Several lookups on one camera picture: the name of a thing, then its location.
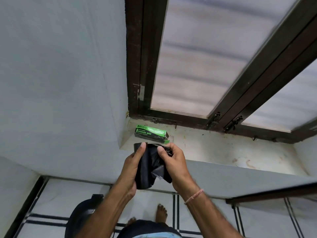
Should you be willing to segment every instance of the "plastic bag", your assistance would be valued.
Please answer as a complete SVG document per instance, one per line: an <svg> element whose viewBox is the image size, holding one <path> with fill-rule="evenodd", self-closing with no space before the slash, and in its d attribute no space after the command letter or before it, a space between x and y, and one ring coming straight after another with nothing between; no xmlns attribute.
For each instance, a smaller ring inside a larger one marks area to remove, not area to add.
<svg viewBox="0 0 317 238"><path fill-rule="evenodd" d="M141 143L134 144L134 152L140 147ZM160 144L148 144L143 156L138 165L135 182L137 189L148 189L154 184L156 177L172 183L172 178L169 175L165 163L157 152L157 147L162 146L169 156L172 156L172 150Z"/></svg>

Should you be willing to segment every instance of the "green box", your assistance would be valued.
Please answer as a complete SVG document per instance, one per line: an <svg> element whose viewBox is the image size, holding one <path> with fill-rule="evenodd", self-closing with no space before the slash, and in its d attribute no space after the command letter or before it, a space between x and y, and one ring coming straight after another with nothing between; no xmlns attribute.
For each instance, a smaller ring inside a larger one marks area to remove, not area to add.
<svg viewBox="0 0 317 238"><path fill-rule="evenodd" d="M152 128L152 127L140 125L140 124L137 125L134 132L134 136L143 138L143 139L156 141L162 144L167 144L170 142L168 140L169 135L166 132L166 130Z"/></svg>

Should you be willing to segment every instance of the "left hand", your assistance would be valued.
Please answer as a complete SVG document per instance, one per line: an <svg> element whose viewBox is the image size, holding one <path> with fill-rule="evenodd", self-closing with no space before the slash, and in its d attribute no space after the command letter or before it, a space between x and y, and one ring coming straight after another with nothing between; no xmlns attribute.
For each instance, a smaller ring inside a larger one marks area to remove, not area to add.
<svg viewBox="0 0 317 238"><path fill-rule="evenodd" d="M139 161L145 152L145 148L146 143L143 142L135 154L131 154L125 159L121 174L115 184L130 198L135 195L137 189L134 179L138 170Z"/></svg>

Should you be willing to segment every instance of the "right hand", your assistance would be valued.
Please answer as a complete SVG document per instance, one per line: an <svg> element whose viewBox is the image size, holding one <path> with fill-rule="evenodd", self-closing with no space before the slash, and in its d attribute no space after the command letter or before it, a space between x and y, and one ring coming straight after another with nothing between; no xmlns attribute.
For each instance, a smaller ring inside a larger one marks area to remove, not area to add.
<svg viewBox="0 0 317 238"><path fill-rule="evenodd" d="M170 157L165 149L158 147L158 154L164 160L166 169L172 178L174 189L183 197L192 196L199 190L186 166L186 159L183 151L173 143L166 145L172 149L173 156Z"/></svg>

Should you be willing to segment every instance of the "hand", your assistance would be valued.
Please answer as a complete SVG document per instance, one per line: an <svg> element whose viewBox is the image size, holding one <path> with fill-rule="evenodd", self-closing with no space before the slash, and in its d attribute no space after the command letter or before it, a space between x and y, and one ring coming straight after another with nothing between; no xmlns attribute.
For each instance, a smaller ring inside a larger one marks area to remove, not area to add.
<svg viewBox="0 0 317 238"><path fill-rule="evenodd" d="M138 164L145 152L146 143L143 142L135 154L128 156L125 161L119 178L116 181L116 186L120 187L124 194L131 199L136 192L136 183L134 181L138 170Z"/></svg>
<svg viewBox="0 0 317 238"><path fill-rule="evenodd" d="M189 198L200 188L189 174L183 151L173 143L167 144L166 147L172 149L172 157L168 156L165 149L161 146L158 147L158 154L165 162L166 169L172 178L174 189L184 199Z"/></svg>

